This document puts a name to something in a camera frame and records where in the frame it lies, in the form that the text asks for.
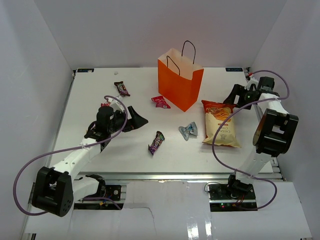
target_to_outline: orange paper bag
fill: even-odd
[[[187,111],[197,100],[200,91],[204,68],[195,63],[196,48],[193,61],[183,56],[182,52],[171,48],[158,58],[158,88],[159,93],[180,108]]]

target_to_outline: black bag handle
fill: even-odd
[[[174,65],[176,66],[176,68],[179,70],[179,76],[180,76],[180,68],[179,68],[178,65],[171,59],[171,57],[169,57],[168,55],[166,56],[166,67],[168,68],[168,58],[174,63]]]
[[[183,56],[183,54],[184,54],[184,49],[185,49],[185,44],[186,44],[186,42],[191,43],[191,45],[192,45],[192,46],[193,46],[193,48],[194,48],[194,56],[193,56],[193,63],[192,63],[192,64],[195,64],[195,58],[196,58],[196,47],[195,47],[195,45],[194,45],[192,42],[190,42],[189,40],[187,40],[187,41],[185,41],[185,42],[183,43],[182,52],[181,52],[181,57],[182,57],[182,56]]]

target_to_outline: gray wall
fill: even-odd
[[[79,67],[155,67],[185,40],[205,67],[250,66],[286,0],[35,0]],[[186,54],[191,56],[192,47]]]
[[[52,148],[72,71],[32,0],[0,0],[0,239],[18,239],[25,215],[14,204],[19,169]],[[44,160],[18,184],[24,207]]]
[[[276,71],[289,83],[291,95],[283,105],[299,116],[299,124],[289,151],[278,159],[294,183],[313,239],[319,240],[320,1],[287,1],[253,69]],[[285,94],[281,82],[276,87]]]

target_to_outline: orange and yellow chip bag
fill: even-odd
[[[236,105],[217,103],[213,101],[202,100],[205,112],[205,133],[206,139],[203,143],[212,144],[214,136],[222,124],[222,122],[233,113]],[[236,130],[234,118],[230,118],[220,129],[215,142],[215,145],[226,145],[236,148],[241,148],[236,139]]]

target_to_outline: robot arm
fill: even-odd
[[[257,100],[278,98],[278,93],[273,92],[274,85],[273,78],[261,77],[257,81],[251,76],[247,86],[234,85],[231,94],[223,103],[234,104],[236,95],[239,96],[236,104],[238,108]],[[283,108],[280,100],[264,101],[258,103],[258,106],[264,114],[253,136],[254,147],[247,160],[239,167],[239,170],[250,176],[240,172],[229,176],[228,186],[234,195],[248,193],[253,188],[252,177],[272,158],[288,151],[299,121],[297,116],[289,114]]]
[[[131,119],[128,119],[123,132],[138,129],[148,123],[132,106],[128,107]],[[102,106],[81,141],[82,148],[72,151],[65,159],[51,168],[42,167],[36,176],[32,205],[57,216],[65,216],[74,200],[86,196],[103,197],[105,181],[99,175],[87,175],[75,180],[82,168],[96,155],[101,153],[110,141],[91,145],[108,139],[118,132],[126,120],[126,114],[114,111],[111,106]]]

